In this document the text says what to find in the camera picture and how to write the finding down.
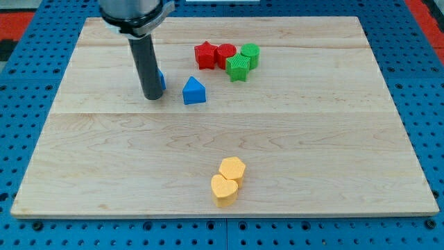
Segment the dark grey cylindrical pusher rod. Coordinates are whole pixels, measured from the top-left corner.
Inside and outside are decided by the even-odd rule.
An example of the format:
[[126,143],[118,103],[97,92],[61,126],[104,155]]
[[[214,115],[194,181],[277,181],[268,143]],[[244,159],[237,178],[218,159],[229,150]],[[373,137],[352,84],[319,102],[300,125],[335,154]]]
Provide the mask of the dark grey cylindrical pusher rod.
[[129,45],[145,98],[159,99],[163,95],[163,89],[151,36],[138,40],[129,39]]

